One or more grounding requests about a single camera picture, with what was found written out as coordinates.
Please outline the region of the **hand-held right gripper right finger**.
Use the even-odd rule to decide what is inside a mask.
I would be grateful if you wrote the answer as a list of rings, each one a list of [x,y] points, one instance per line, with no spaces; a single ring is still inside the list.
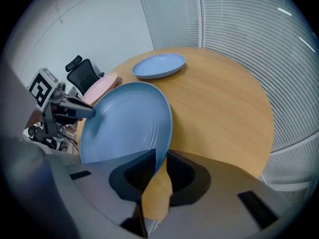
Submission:
[[[241,168],[187,152],[167,153],[173,193],[152,239],[277,239],[291,208]]]

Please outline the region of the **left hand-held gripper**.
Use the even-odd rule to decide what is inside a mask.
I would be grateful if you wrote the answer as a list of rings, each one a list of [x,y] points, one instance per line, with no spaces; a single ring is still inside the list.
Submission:
[[[27,90],[36,100],[36,108],[41,110],[43,115],[43,135],[58,135],[63,132],[61,122],[56,122],[58,106],[62,100],[72,104],[87,107],[85,109],[68,109],[68,117],[74,119],[91,118],[95,115],[92,106],[78,97],[66,94],[66,84],[59,81],[47,68],[40,68],[34,75]]]

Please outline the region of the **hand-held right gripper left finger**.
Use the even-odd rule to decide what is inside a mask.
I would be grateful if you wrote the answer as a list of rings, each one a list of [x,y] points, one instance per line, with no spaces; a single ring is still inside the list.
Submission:
[[[155,149],[66,170],[95,209],[120,227],[148,237],[142,195],[156,171]]]

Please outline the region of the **pink big plate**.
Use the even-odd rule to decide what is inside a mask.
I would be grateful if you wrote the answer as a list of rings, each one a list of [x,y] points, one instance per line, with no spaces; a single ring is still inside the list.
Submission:
[[[109,91],[113,90],[118,82],[118,74],[110,73],[95,82],[84,94],[82,101],[91,106],[95,104]]]

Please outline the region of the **blue big plate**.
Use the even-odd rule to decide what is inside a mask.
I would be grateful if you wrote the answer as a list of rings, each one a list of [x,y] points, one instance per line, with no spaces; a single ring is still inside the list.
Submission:
[[[132,68],[132,74],[139,79],[160,79],[178,72],[186,64],[186,58],[180,54],[163,53],[150,56],[138,62]]]
[[[102,97],[94,110],[81,134],[82,163],[155,149],[155,171],[159,171],[173,131],[171,108],[159,88],[145,82],[123,84]]]

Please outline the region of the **person's left forearm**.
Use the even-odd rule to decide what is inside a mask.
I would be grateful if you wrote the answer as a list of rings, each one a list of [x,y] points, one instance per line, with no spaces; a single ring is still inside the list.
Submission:
[[[31,114],[26,126],[25,126],[25,129],[33,126],[34,124],[37,124],[38,122],[42,122],[42,121],[43,121],[43,115],[42,115],[41,110],[39,110],[38,108],[35,108]]]

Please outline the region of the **black office chair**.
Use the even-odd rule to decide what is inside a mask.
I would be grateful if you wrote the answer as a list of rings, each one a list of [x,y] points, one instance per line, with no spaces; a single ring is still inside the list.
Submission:
[[[69,64],[65,66],[67,80],[72,83],[82,95],[104,76],[104,72],[96,73],[89,59],[82,59],[77,55]]]

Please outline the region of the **person's grey flower-print shirt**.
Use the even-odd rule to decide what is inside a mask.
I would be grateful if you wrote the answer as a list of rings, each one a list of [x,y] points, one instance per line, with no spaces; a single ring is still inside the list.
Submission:
[[[20,137],[36,108],[36,100],[6,59],[0,62],[0,137]]]

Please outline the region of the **round wooden table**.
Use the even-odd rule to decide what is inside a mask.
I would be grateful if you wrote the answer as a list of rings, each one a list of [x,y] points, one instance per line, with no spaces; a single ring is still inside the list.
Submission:
[[[272,107],[267,184],[319,183],[319,39],[292,0],[141,0],[154,48],[198,46],[230,57]]]

